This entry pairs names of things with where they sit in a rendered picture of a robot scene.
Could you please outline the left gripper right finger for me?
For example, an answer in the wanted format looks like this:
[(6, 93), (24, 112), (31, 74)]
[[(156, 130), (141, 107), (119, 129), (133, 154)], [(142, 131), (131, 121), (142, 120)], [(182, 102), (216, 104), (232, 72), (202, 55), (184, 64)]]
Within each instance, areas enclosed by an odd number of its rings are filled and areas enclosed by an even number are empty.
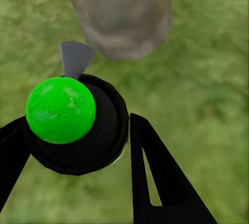
[[(217, 224), (150, 122), (130, 114), (134, 224)], [(162, 206), (150, 203), (142, 148)]]

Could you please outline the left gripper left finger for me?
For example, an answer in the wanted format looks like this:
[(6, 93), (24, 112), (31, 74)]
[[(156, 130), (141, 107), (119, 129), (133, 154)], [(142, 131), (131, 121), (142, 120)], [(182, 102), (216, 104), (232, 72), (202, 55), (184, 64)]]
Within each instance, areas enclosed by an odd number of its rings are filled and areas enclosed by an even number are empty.
[(24, 140), (24, 119), (0, 128), (0, 212), (31, 155)]

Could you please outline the pesticide atomizer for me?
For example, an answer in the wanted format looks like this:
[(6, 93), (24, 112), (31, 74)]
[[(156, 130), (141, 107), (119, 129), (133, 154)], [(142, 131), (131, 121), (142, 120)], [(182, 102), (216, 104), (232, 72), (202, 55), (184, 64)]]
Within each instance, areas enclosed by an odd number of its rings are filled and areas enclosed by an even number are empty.
[(81, 176), (115, 163), (126, 146), (129, 115), (114, 86), (84, 75), (94, 50), (77, 41), (59, 47), (64, 77), (40, 83), (25, 107), (31, 155), (59, 174)]

